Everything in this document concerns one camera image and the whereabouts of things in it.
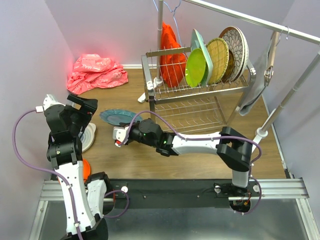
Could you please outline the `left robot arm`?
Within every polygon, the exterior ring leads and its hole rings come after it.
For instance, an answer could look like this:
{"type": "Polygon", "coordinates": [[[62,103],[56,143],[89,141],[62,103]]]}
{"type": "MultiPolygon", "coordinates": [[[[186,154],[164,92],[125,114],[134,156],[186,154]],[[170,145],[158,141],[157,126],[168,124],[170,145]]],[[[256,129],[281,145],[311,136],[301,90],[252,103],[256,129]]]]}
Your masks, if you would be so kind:
{"type": "Polygon", "coordinates": [[[43,101],[44,116],[49,126],[47,159],[61,186],[66,211],[65,240],[106,240],[108,226],[103,218],[103,200],[111,191],[108,176],[99,172],[84,182],[84,132],[98,108],[97,99],[69,94],[67,100],[79,109],[58,102],[52,94],[43,101]]]}

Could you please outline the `large floral brown-rim plate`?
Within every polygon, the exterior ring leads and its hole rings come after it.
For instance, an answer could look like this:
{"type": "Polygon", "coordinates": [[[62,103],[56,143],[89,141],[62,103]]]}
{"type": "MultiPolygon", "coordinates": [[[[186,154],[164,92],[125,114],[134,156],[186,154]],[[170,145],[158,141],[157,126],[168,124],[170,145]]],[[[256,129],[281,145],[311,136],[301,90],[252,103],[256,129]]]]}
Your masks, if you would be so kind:
{"type": "Polygon", "coordinates": [[[243,43],[244,43],[244,50],[243,50],[243,55],[244,55],[244,61],[243,61],[243,65],[240,68],[240,72],[239,74],[235,77],[235,79],[233,81],[235,81],[236,79],[238,79],[245,71],[245,67],[247,66],[248,60],[249,60],[249,46],[248,46],[248,42],[247,39],[244,35],[244,33],[239,29],[240,33],[242,34],[242,39],[243,39],[243,43]]]}

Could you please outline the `teal scalloped plate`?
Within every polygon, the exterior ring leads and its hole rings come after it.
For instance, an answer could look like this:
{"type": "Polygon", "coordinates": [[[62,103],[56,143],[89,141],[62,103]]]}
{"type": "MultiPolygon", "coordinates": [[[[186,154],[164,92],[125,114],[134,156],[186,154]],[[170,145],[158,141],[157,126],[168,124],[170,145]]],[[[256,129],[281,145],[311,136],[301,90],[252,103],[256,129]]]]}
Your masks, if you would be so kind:
{"type": "Polygon", "coordinates": [[[129,126],[135,116],[135,112],[124,109],[108,109],[99,114],[101,120],[115,127],[129,126]]]}

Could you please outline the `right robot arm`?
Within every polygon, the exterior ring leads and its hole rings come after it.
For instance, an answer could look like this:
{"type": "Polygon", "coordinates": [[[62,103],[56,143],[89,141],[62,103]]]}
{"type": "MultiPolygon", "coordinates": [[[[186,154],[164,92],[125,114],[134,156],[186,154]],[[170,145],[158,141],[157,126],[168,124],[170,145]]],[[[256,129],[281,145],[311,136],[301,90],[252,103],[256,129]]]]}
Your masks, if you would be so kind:
{"type": "Polygon", "coordinates": [[[211,154],[219,156],[232,170],[230,191],[241,196],[248,190],[253,143],[231,127],[210,134],[182,134],[162,130],[148,118],[124,126],[124,142],[136,141],[155,148],[162,156],[211,154]]]}

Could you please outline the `white ringed grey plate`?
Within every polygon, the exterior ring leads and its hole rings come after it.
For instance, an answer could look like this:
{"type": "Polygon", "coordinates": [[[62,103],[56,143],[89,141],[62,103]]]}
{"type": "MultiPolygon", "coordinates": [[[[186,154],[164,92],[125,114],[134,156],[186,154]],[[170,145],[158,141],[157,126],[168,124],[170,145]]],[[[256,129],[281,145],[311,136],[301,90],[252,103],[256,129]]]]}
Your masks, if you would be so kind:
{"type": "Polygon", "coordinates": [[[89,123],[84,132],[79,135],[82,144],[82,153],[87,151],[95,141],[97,127],[94,123],[89,123]]]}

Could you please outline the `pale blue rectangular dish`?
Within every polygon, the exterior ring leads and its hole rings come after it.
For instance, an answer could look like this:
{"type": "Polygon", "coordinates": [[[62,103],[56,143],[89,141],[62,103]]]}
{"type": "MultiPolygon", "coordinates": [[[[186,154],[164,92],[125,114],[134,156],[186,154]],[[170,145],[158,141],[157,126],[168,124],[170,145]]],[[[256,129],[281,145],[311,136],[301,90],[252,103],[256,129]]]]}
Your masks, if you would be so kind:
{"type": "Polygon", "coordinates": [[[209,80],[213,73],[213,62],[209,51],[204,43],[202,35],[194,28],[191,33],[190,49],[193,51],[195,49],[200,49],[204,60],[205,60],[205,71],[204,76],[200,82],[201,87],[208,85],[209,80]]]}

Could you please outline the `woven bamboo tray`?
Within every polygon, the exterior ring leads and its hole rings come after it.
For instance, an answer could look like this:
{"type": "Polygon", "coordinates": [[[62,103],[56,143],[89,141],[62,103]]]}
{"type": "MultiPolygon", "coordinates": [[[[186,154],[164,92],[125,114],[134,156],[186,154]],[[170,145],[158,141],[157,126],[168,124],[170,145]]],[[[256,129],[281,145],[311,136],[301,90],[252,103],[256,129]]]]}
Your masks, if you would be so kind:
{"type": "Polygon", "coordinates": [[[224,76],[229,63],[229,48],[223,38],[212,39],[206,46],[212,61],[213,69],[208,84],[215,85],[219,83],[224,76]]]}

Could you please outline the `small floral brown-rim plate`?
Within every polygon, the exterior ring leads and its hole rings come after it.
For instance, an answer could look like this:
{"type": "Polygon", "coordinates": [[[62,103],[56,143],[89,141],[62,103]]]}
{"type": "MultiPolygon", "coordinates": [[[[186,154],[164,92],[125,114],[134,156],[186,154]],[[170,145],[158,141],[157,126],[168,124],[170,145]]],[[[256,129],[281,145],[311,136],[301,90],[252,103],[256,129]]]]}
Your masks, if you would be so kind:
{"type": "Polygon", "coordinates": [[[225,28],[219,35],[220,38],[224,39],[228,49],[233,55],[233,68],[229,77],[228,82],[232,82],[239,74],[241,67],[244,62],[244,43],[243,37],[240,30],[234,26],[225,28]]]}

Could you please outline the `lime green plate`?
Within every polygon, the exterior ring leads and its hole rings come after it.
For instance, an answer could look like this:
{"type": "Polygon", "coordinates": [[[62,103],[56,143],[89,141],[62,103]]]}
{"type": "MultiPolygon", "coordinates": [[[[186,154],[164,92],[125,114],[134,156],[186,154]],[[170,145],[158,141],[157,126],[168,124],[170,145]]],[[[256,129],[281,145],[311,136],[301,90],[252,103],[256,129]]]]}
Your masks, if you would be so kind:
{"type": "Polygon", "coordinates": [[[198,87],[204,77],[205,73],[205,58],[201,50],[193,50],[187,58],[185,66],[185,80],[187,84],[192,87],[198,87]]]}

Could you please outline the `yellow patterned dark plate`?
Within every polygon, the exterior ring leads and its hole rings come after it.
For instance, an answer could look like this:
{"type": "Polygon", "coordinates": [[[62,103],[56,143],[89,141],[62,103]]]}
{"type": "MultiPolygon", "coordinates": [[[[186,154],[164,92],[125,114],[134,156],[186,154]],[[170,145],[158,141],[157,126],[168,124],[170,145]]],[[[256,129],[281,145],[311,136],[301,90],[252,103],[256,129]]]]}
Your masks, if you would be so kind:
{"type": "Polygon", "coordinates": [[[227,64],[227,68],[225,70],[224,75],[221,78],[221,82],[225,83],[228,81],[228,78],[230,77],[230,75],[232,74],[233,68],[234,68],[234,55],[232,53],[232,51],[229,49],[228,50],[229,53],[229,59],[228,59],[228,64],[227,64]]]}

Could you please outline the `orange plate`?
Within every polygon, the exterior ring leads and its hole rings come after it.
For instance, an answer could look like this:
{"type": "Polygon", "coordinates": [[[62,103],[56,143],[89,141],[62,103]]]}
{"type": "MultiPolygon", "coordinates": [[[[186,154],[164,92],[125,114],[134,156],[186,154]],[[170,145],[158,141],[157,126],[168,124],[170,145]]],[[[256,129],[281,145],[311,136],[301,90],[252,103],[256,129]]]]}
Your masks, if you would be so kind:
{"type": "Polygon", "coordinates": [[[63,178],[60,176],[58,177],[59,181],[64,182],[65,179],[70,185],[74,185],[75,183],[80,182],[80,177],[83,178],[84,183],[87,181],[91,174],[91,167],[88,161],[83,159],[77,163],[68,162],[61,164],[58,169],[55,169],[54,171],[63,176],[63,178]]]}

